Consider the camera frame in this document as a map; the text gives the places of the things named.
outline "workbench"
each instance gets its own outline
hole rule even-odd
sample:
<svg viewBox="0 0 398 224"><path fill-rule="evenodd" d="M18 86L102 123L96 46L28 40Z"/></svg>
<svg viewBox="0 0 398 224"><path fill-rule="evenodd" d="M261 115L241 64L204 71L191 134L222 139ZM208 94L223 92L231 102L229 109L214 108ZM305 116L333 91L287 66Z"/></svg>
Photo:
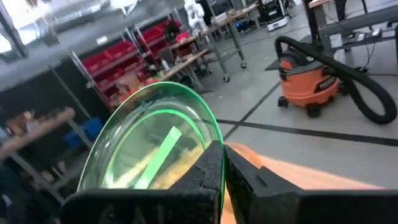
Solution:
<svg viewBox="0 0 398 224"><path fill-rule="evenodd" d="M178 72L181 72L182 70L187 70L187 73L192 80L192 82L199 88L199 90L203 89L203 86L201 85L199 78L195 74L195 71L193 70L191 64L196 62L199 58L202 58L205 54L207 54L209 50L208 49L203 49L199 53L195 53L193 55L190 55L188 57L185 57L183 59L183 62L178 63L174 65L173 67L170 68L170 70L167 71L164 76L162 76L159 81L167 81L176 76Z"/></svg>
<svg viewBox="0 0 398 224"><path fill-rule="evenodd" d="M260 6L260 4L258 2L256 2L244 9L233 11L231 13L231 15L233 16L234 20L239 19L240 17L243 17L243 16L254 20L254 22L256 23L256 28L257 28L257 30L259 30L260 29L259 18L257 16L257 13L253 13L255 10L257 10L257 8L259 6Z"/></svg>
<svg viewBox="0 0 398 224"><path fill-rule="evenodd" d="M373 36L373 30L369 30L369 32L353 32L356 34L354 37L350 37L349 34L352 31L361 29L363 27L369 26L369 28L371 28L371 26L375 24L398 20L398 6L391 6L385 9L368 12L356 17L346 18L344 1L336 0L335 6L338 21L327 23L328 20L333 19L325 14L323 5L331 2L333 1L304 0L312 36L304 37L302 42L320 39L322 46L324 46L326 51L335 52L339 49L348 50L352 47L396 39L398 28L395 30L382 29L380 35L375 36ZM341 34L341 38L331 41L330 36L335 34Z"/></svg>
<svg viewBox="0 0 398 224"><path fill-rule="evenodd" d="M17 164L19 164L28 174L30 174L34 181L40 185L40 187L48 190L50 194L58 200L60 203L64 201L63 197L58 193L57 185L51 185L44 177L38 172L33 166L31 166L27 161L25 161L18 151L23 150L25 146L36 141L37 139L47 135L54 129L58 128L64 123L68 123L72 129L81 137L82 141L87 145L89 149L92 147L92 143L86 137L83 129L81 129L74 121L75 110L72 108L65 108L63 111L59 112L53 118L46 119L40 122L39 126L33 129L31 132L23 136L13 136L5 141L0 146L0 158L5 159L6 157L11 158Z"/></svg>
<svg viewBox="0 0 398 224"><path fill-rule="evenodd" d="M205 60L205 63L213 63L213 62L218 62L220 64L220 67L223 71L223 80L224 82L229 82L229 74L228 74L228 69L226 68L225 62L229 60L232 56L235 54L238 54L239 57L241 58L241 68L246 68L247 64L245 61L245 56L242 51L241 44L239 43L238 40L238 34L237 30L233 25L233 21L235 20L235 15L229 15L227 18L217 24L213 24L212 26L208 27L206 31L201 32L199 35L191 36L187 39L185 39L183 42L176 43L172 46L170 46L171 49L175 50L178 49L184 45L189 45L193 44L198 40L204 40L206 44L206 48L208 49L207 53L214 53L216 58L211 58L208 60ZM212 35L212 33L216 30L218 30L221 27L226 26L231 33L232 40L234 42L236 50L233 52L230 52L226 55L222 55L219 48L217 47L216 41Z"/></svg>

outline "bottle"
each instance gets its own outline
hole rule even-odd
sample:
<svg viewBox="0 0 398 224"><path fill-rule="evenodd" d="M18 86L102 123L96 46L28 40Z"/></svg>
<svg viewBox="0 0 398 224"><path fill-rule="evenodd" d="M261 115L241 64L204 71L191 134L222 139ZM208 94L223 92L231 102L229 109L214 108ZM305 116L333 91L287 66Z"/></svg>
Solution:
<svg viewBox="0 0 398 224"><path fill-rule="evenodd" d="M165 69L165 70L169 70L170 67L169 67L169 65L167 64L167 62L166 62L164 59L161 59L161 60L162 60L162 65L163 65L164 69Z"/></svg>

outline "green rim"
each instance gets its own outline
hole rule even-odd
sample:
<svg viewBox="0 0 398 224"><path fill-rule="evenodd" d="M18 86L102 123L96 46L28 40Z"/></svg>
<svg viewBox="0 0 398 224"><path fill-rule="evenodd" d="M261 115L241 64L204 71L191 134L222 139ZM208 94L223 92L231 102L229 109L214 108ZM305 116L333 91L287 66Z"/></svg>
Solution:
<svg viewBox="0 0 398 224"><path fill-rule="evenodd" d="M126 104L126 102L127 102L128 100L130 100L131 98L135 97L135 96L136 96L137 94L139 94L141 91L144 91L144 90L146 90L146 89L148 89L148 88L150 88L150 87L152 87L152 86L156 86L156 85L167 85L167 84L177 85L177 86L179 86L179 87L181 87L181 88L187 90L188 92L190 92L190 93L192 94L192 96L194 96L194 97L196 98L196 100L198 100L198 101L200 102L200 104L209 112L208 114L210 115L211 122L213 122L214 124L216 124L216 125L215 125L216 135L217 135L218 139L220 140L220 142L221 142L222 145L223 145L223 144L224 144L223 136L222 136L222 134L221 134L221 130L220 130L220 127L218 126L218 123L217 123L217 121L216 121L216 118L214 117L214 114L211 112L209 106L205 103L205 101L204 101L196 92L194 92L194 91L191 90L190 88L187 88L187 87L185 87L184 85L179 84L179 83L174 83L174 82L158 82L158 83L153 83L153 84L150 84L150 85L145 86L144 88L142 88L142 89L140 89L139 91L133 93L129 98L127 98L127 99L125 99L125 100L123 101L123 103L116 109L116 111L111 115L111 117L110 117L110 118L107 120L107 122L105 123L104 128L103 128L103 129L101 130L101 132L99 133L98 138L97 138L97 140L95 141L95 143L94 143L94 145L93 145L93 148L95 148L95 147L97 146L97 144L99 144L99 143L98 143L98 140L101 139L101 136L104 134L103 132L104 132L104 130L105 130L105 127L107 127L108 125L110 125L110 122L114 119L114 117L116 116L116 114L121 110L121 108ZM92 153L92 152L93 152L93 150L90 151L90 153L89 153L89 155L88 155L88 158L91 157L91 153ZM78 189L80 189L81 184L82 184L83 177L85 176L84 174L85 174L85 172L86 172L87 164L88 164L88 160L86 161L85 166L84 166L84 168L83 168L83 173L82 173L82 175L81 175L81 177L80 177L80 180L79 180ZM221 178L222 178L222 182L223 182L223 183L222 183L222 186L221 186L221 211L222 211L223 205L224 205L224 193L225 193L225 159L224 159L224 158L223 158L223 170L222 170Z"/></svg>
<svg viewBox="0 0 398 224"><path fill-rule="evenodd" d="M107 177L109 177L109 172L111 172L111 170L114 167L114 160L116 158L116 155L118 154L118 152L120 151L120 148L122 146L122 144L125 142L126 138L131 134L131 132L138 126L140 125L142 122L144 122L146 119L153 117L155 115L158 114L174 114L177 115L179 117L181 117L182 119L184 119L186 122L188 122L188 124L193 128L193 130L195 131L195 133L199 136L200 141L201 141L201 145L204 149L206 149L206 144L205 144L205 140L203 138L203 136L201 135L200 130L198 129L198 126L196 126L195 122L193 122L192 119L190 119L187 115L179 112L179 111L175 111L175 110L157 110L154 111L152 113L149 113L147 115L145 115L143 118L141 118L137 123L135 123L131 128L129 128L129 131L123 136L122 140L120 140L120 142L118 143L118 145L115 148L115 151L113 152L113 155L109 161L109 166L107 168L107 171L105 172L105 176L104 176L104 180L103 183L101 184L102 186L105 184L105 181L107 179Z"/></svg>

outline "blue bin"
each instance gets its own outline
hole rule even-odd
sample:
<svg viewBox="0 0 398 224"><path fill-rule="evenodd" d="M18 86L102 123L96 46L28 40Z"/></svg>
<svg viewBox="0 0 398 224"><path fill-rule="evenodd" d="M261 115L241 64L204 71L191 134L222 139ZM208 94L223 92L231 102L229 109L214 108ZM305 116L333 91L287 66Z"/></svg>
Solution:
<svg viewBox="0 0 398 224"><path fill-rule="evenodd" d="M81 140L74 130L70 131L62 139L68 144L69 148L77 148L83 144L83 140Z"/></svg>
<svg viewBox="0 0 398 224"><path fill-rule="evenodd" d="M103 126L104 125L102 124L100 118L95 117L89 121L84 122L81 125L81 128L85 131L87 138L90 141L94 141L100 134ZM79 135L77 135L74 130L70 131L62 139L68 144L68 147L71 149L75 149L83 145L83 140L81 140Z"/></svg>
<svg viewBox="0 0 398 224"><path fill-rule="evenodd" d="M100 134L104 124L101 122L100 117L95 117L89 121L84 122L81 127L90 141L94 141Z"/></svg>

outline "black floor line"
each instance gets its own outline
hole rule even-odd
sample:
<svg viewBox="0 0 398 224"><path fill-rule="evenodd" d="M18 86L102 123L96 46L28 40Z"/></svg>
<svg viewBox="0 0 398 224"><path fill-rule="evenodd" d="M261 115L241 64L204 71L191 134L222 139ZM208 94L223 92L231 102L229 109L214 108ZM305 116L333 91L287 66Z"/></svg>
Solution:
<svg viewBox="0 0 398 224"><path fill-rule="evenodd" d="M280 82L277 82L257 103L256 105L254 105L244 116L243 118L239 121L239 123L243 123L245 122L245 120L247 120L250 115L252 115L254 113L254 111L261 105L262 102L264 102L264 100L266 100L269 96L271 96L271 94L279 87ZM239 123L237 125L235 125L231 130L228 131L228 133L226 133L224 135L224 140L227 140L239 127Z"/></svg>
<svg viewBox="0 0 398 224"><path fill-rule="evenodd" d="M382 137L374 137L374 136L363 136L358 134L344 134L344 133L331 133L327 131L315 131L308 129L300 129L300 128L288 128L281 126L274 126L268 124L257 124L250 122L240 122L240 121L229 121L223 119L217 119L217 122L220 124L231 124L238 127L249 127L249 128L257 128L263 129L267 131L278 131L282 133L289 134L301 134L306 136L316 136L321 138L329 138L329 139L339 139L346 141L354 141L354 142L364 142L371 144L378 144L383 146L398 146L398 139L391 138L382 138Z"/></svg>

